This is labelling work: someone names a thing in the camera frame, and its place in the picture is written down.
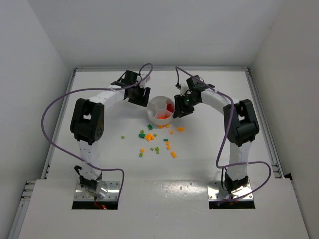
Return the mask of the orange arch lego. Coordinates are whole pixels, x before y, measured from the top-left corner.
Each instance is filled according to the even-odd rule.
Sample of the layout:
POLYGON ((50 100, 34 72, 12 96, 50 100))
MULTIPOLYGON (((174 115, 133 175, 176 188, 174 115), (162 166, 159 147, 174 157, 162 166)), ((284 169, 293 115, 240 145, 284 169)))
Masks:
POLYGON ((179 127, 179 128, 177 128, 177 131, 179 131, 179 132, 184 132, 184 131, 185 131, 185 128, 184 128, 184 127, 179 127))

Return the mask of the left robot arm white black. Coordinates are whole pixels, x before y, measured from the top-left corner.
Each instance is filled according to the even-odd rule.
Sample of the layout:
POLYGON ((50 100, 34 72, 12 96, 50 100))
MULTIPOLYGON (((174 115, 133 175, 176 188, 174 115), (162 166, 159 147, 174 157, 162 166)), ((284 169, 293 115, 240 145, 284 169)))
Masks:
POLYGON ((104 133, 105 110, 116 102, 127 99, 130 103, 145 107, 150 88, 146 83, 150 74, 127 70, 120 79, 112 82, 107 90, 88 99, 76 101, 70 124, 70 131, 76 139, 82 165, 74 167, 79 175, 80 186, 90 195, 102 199, 108 194, 107 183, 102 170, 94 166, 98 159, 98 141, 104 133))

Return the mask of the red legos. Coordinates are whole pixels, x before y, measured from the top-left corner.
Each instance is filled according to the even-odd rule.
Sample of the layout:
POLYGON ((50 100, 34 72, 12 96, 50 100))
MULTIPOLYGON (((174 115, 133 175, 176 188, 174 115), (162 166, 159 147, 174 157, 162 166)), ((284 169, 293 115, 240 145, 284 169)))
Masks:
POLYGON ((171 103, 168 103, 167 106, 166 106, 166 109, 169 111, 169 112, 174 112, 174 105, 171 104, 171 103))

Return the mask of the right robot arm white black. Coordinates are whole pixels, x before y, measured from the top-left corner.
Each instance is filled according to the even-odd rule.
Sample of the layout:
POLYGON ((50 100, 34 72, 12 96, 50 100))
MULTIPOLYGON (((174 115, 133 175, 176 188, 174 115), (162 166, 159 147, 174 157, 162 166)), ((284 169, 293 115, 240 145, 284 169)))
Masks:
POLYGON ((198 75, 185 84, 177 83, 180 93, 175 95, 173 117, 180 118, 194 112, 194 106, 203 103, 223 114, 225 135, 217 154, 216 167, 225 172, 222 188, 228 194, 248 183, 247 164, 252 142, 259 133, 259 125, 253 103, 249 99, 233 100, 216 90, 213 85, 201 81, 198 75), (226 141, 230 142, 229 164, 219 165, 226 141))

